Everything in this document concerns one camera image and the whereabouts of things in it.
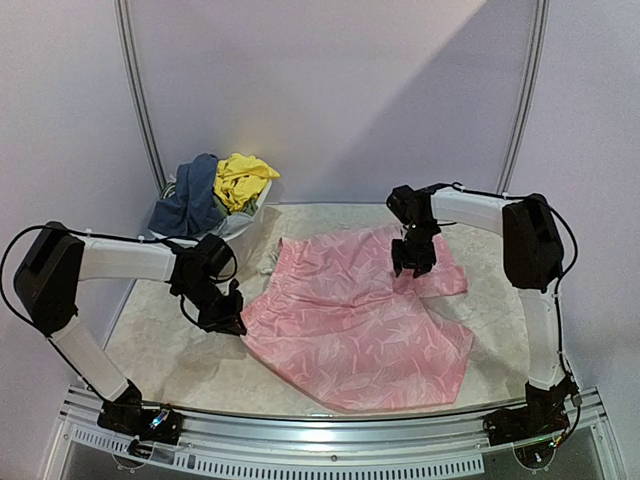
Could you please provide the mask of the pink patterned shorts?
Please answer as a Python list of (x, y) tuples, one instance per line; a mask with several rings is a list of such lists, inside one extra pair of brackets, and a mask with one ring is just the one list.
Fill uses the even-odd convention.
[(473, 333), (425, 306), (468, 281), (442, 236), (426, 275), (395, 273), (395, 225), (283, 238), (265, 291), (243, 309), (244, 343), (325, 407), (435, 407), (459, 394)]

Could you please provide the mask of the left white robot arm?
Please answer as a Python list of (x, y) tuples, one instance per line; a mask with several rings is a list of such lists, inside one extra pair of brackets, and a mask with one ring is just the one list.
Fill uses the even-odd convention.
[(111, 419), (128, 434), (148, 426), (143, 396), (105, 351), (97, 333), (98, 308), (86, 299), (99, 286), (132, 286), (140, 280), (163, 284), (177, 298), (184, 318), (206, 333), (243, 336), (243, 295), (236, 279), (239, 262), (222, 238), (124, 237), (73, 230), (60, 222), (19, 231), (1, 255), (27, 236), (32, 243), (2, 281), (7, 309), (36, 330), (104, 402)]

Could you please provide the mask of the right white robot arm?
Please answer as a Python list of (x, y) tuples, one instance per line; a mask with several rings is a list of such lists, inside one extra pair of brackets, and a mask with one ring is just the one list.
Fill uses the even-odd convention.
[(579, 387), (565, 360), (561, 320), (561, 282), (572, 269), (564, 261), (559, 231), (568, 225), (541, 194), (513, 196), (470, 190), (455, 182), (418, 190), (396, 187), (386, 206), (404, 228), (393, 240), (396, 274), (429, 273), (437, 263), (434, 238), (444, 222), (464, 224), (500, 236), (504, 273), (520, 298), (529, 342), (526, 398), (532, 401), (517, 415), (517, 427), (537, 436), (552, 424), (552, 402), (576, 398)]

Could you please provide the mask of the white plastic laundry basket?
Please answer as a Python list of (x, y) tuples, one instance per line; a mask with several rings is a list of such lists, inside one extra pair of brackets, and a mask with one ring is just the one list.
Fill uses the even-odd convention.
[[(252, 225), (244, 228), (239, 234), (235, 234), (230, 237), (217, 236), (221, 238), (233, 250), (238, 261), (238, 269), (242, 269), (246, 265), (249, 258), (251, 257), (251, 255), (256, 249), (257, 242), (258, 242), (257, 236), (259, 231), (261, 230), (261, 227), (263, 226), (263, 221), (264, 221), (264, 213), (265, 213), (264, 200), (266, 199), (266, 196), (269, 193), (270, 188), (271, 188), (271, 184), (268, 183), (266, 188), (258, 196), (258, 199), (257, 199), (258, 211), (254, 216), (254, 223)], [(215, 200), (215, 205), (217, 209), (222, 214), (224, 214), (222, 212), (222, 204), (215, 195), (214, 195), (214, 200)], [(206, 231), (196, 236), (165, 236), (165, 235), (160, 235), (151, 230), (149, 230), (149, 232), (158, 239), (167, 238), (183, 246), (195, 246), (196, 243), (202, 240), (207, 234), (211, 234), (211, 233), (208, 233), (208, 231)]]

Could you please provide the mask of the grey garment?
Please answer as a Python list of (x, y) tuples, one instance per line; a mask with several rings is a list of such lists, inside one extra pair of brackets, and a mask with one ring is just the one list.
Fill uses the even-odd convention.
[(258, 211), (256, 199), (249, 200), (239, 212), (231, 213), (227, 211), (223, 214), (223, 220), (215, 227), (208, 230), (208, 233), (219, 237), (230, 237), (239, 234), (244, 228), (254, 223), (254, 216)]

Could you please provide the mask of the blue garment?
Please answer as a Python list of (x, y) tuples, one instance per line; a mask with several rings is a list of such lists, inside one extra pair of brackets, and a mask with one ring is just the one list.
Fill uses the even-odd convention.
[(173, 193), (158, 200), (147, 228), (165, 236), (196, 236), (216, 227), (223, 214), (214, 200), (218, 158), (203, 153), (176, 172)]

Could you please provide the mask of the yellow garment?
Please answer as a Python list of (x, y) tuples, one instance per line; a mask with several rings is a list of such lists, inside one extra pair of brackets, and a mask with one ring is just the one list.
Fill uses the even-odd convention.
[(257, 199), (269, 181), (279, 178), (277, 170), (255, 155), (233, 153), (218, 162), (213, 192), (231, 213), (236, 213)]

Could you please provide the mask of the aluminium front rail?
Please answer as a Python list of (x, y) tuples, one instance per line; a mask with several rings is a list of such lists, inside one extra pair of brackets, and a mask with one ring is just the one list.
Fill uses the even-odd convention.
[(557, 450), (538, 437), (492, 445), (486, 408), (388, 418), (258, 417), (186, 411), (175, 446), (128, 454), (130, 438), (97, 424), (98, 399), (71, 388), (47, 479), (623, 479), (599, 393), (568, 413), (578, 426)]

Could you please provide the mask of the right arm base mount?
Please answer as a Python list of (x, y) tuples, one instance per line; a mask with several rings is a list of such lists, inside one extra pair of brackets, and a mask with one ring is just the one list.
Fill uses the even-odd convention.
[(582, 399), (577, 383), (565, 377), (549, 390), (525, 384), (525, 405), (501, 408), (483, 417), (483, 431), (491, 446), (533, 439), (561, 430), (557, 448), (577, 429)]

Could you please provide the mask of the right aluminium frame post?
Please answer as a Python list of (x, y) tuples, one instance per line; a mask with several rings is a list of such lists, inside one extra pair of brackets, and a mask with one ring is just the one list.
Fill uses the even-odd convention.
[(524, 139), (544, 48), (548, 14), (549, 1), (538, 0), (534, 2), (533, 18), (515, 118), (509, 135), (502, 170), (495, 189), (495, 192), (498, 194), (506, 193), (511, 185), (518, 155)]

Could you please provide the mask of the aluminium frame post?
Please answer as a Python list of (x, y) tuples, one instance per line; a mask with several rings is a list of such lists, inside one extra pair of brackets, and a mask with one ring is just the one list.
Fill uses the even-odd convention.
[(498, 194), (506, 193), (511, 185), (518, 155), (524, 139), (544, 48), (548, 14), (549, 1), (538, 0), (534, 2), (533, 18), (515, 118), (509, 135), (502, 170), (495, 189), (495, 192)]
[(138, 122), (142, 144), (149, 163), (152, 180), (154, 181), (157, 192), (160, 193), (165, 186), (167, 176), (160, 158), (146, 101), (135, 45), (131, 5), (127, 0), (115, 0), (114, 7), (125, 73), (130, 89), (134, 113)]

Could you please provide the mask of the left aluminium frame post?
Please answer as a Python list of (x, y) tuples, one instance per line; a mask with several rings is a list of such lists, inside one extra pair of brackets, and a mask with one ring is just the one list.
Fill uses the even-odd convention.
[(115, 0), (114, 7), (125, 73), (130, 89), (134, 113), (138, 122), (142, 144), (149, 163), (152, 180), (154, 181), (157, 192), (160, 193), (165, 186), (167, 176), (160, 158), (146, 101), (135, 45), (131, 5), (127, 0)]

